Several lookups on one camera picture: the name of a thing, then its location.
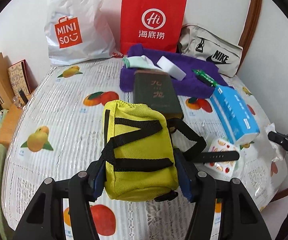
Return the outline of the white tissue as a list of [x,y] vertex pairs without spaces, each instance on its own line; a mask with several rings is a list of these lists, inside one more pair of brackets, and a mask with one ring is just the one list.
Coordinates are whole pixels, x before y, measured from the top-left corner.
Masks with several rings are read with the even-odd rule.
[[[269,134],[269,132],[275,133],[276,132],[275,124],[271,123],[271,124],[267,125],[265,127],[265,132],[267,134]],[[287,152],[282,148],[282,146],[277,144],[276,142],[271,141],[271,140],[269,140],[269,143],[271,144],[271,147],[275,150],[276,157],[273,158],[273,162],[284,160],[286,155],[287,155]]]

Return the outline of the fruit-print tissue packet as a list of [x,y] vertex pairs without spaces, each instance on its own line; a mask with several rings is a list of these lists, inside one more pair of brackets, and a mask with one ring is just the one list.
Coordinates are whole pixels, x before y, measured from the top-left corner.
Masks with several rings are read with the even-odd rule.
[[209,152],[214,153],[215,158],[220,158],[221,161],[212,160],[204,163],[204,166],[212,170],[214,175],[221,176],[224,180],[230,180],[240,158],[237,147],[225,139],[216,138],[213,139]]

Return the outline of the green wet wipe sachet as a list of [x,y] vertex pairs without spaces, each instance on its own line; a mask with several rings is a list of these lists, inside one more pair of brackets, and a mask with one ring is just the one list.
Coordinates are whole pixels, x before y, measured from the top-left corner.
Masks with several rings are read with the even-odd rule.
[[197,77],[197,79],[200,80],[202,83],[205,83],[210,87],[216,87],[219,85],[217,81],[215,81],[210,75],[206,74],[206,72],[204,72],[203,70],[193,69],[192,71]]

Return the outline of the yellow mesh pouch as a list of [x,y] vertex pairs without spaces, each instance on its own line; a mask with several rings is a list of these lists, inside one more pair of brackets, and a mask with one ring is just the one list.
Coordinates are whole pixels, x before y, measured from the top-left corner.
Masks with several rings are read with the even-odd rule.
[[206,148],[204,138],[179,118],[167,120],[145,104],[107,102],[104,148],[90,177],[94,197],[105,191],[110,199],[130,202],[177,198],[179,179],[171,127],[194,142],[183,153],[185,157],[194,157]]

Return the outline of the white melamine sponge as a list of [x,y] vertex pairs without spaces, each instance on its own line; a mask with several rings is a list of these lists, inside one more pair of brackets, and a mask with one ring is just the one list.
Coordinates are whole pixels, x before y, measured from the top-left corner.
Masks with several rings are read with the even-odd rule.
[[186,76],[186,73],[183,70],[165,56],[162,56],[156,64],[164,72],[178,81],[182,81]]

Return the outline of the white and mint sock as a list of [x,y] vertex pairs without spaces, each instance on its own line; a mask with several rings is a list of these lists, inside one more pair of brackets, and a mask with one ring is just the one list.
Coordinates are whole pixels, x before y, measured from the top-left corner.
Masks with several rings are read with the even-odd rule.
[[162,71],[161,68],[154,65],[153,61],[150,60],[145,55],[142,56],[131,56],[131,57],[124,57],[123,62],[126,68],[136,68],[136,69],[151,69]]

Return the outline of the blue tissue pack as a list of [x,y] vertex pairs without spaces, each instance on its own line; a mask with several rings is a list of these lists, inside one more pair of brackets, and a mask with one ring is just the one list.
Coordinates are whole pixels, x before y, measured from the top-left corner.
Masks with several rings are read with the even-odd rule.
[[216,86],[210,101],[230,143],[245,145],[260,134],[258,124],[247,104],[233,88]]

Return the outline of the fruit-print plastic tablecloth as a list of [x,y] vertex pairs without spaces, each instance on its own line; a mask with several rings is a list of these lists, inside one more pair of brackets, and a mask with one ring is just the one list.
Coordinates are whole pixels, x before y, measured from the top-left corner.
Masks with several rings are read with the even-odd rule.
[[[86,96],[115,92],[132,102],[132,93],[120,90],[121,59],[80,64],[80,73],[61,77],[64,67],[54,67],[35,90],[23,112],[5,160],[1,203],[8,225],[15,229],[28,203],[45,178],[69,179],[97,160],[103,149],[103,105],[85,106]],[[260,134],[240,146],[245,161],[240,179],[257,207],[264,209],[287,175],[266,133],[270,124],[256,98],[238,77],[226,77],[254,114]],[[106,194],[98,204],[116,218],[112,239],[183,239],[193,204],[182,195],[170,202],[122,202]]]

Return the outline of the purple towel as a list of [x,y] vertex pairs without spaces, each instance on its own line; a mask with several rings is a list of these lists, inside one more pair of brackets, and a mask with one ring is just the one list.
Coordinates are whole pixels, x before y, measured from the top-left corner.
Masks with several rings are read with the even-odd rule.
[[177,95],[208,99],[213,94],[214,88],[200,81],[194,70],[202,70],[216,83],[227,86],[219,69],[215,64],[194,57],[177,53],[170,53],[161,50],[147,49],[141,44],[129,48],[125,61],[120,72],[120,89],[123,92],[131,92],[134,88],[135,71],[139,62],[154,66],[160,74],[168,74],[171,77],[173,88]]

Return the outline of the dark phone stand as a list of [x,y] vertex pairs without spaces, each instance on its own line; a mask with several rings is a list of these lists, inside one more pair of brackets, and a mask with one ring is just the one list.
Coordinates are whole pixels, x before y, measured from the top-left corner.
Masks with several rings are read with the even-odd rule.
[[22,99],[24,105],[26,105],[28,103],[28,98],[22,89],[19,90],[19,95],[20,95],[20,98]]

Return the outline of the small glass jar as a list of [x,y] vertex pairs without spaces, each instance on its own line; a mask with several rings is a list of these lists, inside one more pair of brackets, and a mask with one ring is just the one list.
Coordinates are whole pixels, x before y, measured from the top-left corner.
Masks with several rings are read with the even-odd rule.
[[23,104],[22,104],[21,100],[20,100],[17,96],[14,96],[14,97],[13,97],[13,104],[14,104],[18,109],[23,109]]

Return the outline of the grey Nike waist bag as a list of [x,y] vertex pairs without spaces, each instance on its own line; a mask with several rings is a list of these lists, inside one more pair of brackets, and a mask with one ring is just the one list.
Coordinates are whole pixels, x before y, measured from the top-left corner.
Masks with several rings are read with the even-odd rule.
[[233,77],[239,68],[243,48],[230,43],[200,25],[186,24],[179,38],[181,54],[215,64],[219,73]]

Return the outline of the dark green tea box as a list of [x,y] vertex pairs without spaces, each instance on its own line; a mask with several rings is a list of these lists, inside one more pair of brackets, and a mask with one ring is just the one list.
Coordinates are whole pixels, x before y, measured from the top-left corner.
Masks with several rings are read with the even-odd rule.
[[166,119],[184,117],[171,77],[163,72],[137,70],[134,74],[133,103],[142,103]]

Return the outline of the white Miniso plastic bag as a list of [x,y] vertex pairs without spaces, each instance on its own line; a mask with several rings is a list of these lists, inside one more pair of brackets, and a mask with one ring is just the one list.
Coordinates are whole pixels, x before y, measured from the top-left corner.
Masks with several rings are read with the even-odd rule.
[[48,0],[45,36],[52,65],[107,59],[116,53],[103,0]]

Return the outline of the wooden door frame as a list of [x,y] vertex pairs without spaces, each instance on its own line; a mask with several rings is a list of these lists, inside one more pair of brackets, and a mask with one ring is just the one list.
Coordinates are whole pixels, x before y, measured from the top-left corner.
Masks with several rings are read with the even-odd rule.
[[250,0],[245,25],[243,27],[243,32],[239,40],[239,46],[243,48],[243,52],[237,71],[240,70],[253,40],[256,28],[258,26],[261,8],[262,0]]

